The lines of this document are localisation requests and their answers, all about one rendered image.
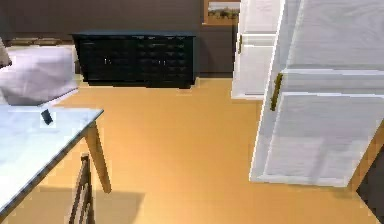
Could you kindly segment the white top wooden table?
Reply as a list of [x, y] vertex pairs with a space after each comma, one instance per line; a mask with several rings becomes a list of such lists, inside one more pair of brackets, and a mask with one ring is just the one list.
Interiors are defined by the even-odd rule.
[[[41, 112], [53, 122], [46, 125]], [[0, 105], [0, 222], [82, 139], [102, 188], [112, 190], [96, 120], [101, 109]]]

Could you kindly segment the framed landscape picture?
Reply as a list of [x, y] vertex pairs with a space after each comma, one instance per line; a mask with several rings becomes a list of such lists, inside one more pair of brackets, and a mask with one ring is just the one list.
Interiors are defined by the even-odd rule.
[[203, 0], [203, 25], [230, 26], [239, 20], [240, 0]]

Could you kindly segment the pale lilac bed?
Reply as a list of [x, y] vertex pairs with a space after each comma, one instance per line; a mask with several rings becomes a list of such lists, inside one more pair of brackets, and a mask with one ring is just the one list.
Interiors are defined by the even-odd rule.
[[6, 47], [0, 38], [0, 99], [36, 106], [78, 88], [73, 50], [65, 46]]

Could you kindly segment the small black remote control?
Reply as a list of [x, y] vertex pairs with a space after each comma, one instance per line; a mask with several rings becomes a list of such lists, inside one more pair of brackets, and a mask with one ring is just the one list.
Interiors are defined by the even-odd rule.
[[53, 122], [53, 118], [48, 109], [41, 112], [41, 117], [46, 125], [50, 125]]

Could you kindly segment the white panelled room door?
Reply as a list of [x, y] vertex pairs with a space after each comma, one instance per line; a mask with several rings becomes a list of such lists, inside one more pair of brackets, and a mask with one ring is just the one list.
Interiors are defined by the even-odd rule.
[[383, 121], [384, 0], [284, 0], [250, 181], [345, 187]]
[[[281, 0], [241, 0], [231, 97], [262, 100], [268, 80]], [[242, 34], [242, 52], [237, 53]]]

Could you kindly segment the brown wooden chair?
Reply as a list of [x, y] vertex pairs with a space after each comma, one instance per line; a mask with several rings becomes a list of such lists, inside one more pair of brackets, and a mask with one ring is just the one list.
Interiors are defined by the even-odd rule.
[[96, 224], [88, 153], [84, 153], [81, 156], [81, 167], [76, 180], [73, 205], [68, 224]]

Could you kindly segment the black sideboard cabinet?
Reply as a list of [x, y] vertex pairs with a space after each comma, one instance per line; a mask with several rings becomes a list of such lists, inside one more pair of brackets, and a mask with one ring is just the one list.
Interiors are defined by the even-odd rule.
[[188, 89], [195, 84], [195, 38], [182, 31], [82, 31], [72, 35], [89, 84]]

